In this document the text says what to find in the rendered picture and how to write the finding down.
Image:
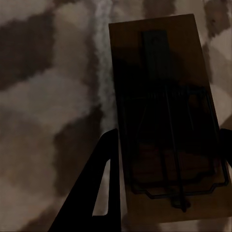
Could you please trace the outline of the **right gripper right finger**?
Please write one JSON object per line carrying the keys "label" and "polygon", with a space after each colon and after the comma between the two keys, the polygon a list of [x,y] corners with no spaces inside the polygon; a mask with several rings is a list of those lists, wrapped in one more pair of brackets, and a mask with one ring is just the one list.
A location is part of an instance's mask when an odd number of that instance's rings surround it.
{"label": "right gripper right finger", "polygon": [[220,130],[224,157],[232,167],[232,130],[222,128]]}

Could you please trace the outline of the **mousetrap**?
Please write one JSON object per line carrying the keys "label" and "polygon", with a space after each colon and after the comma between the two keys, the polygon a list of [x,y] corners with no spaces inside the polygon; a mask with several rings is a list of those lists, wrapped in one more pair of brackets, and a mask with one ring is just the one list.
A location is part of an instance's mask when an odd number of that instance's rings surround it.
{"label": "mousetrap", "polygon": [[232,217],[194,14],[108,25],[129,226]]}

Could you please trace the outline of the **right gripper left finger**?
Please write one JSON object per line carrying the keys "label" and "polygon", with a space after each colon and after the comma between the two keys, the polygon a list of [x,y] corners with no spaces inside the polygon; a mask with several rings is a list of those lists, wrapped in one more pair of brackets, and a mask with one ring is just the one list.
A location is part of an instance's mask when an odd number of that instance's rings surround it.
{"label": "right gripper left finger", "polygon": [[[93,216],[109,159],[108,213]],[[118,129],[100,138],[48,232],[121,232]]]}

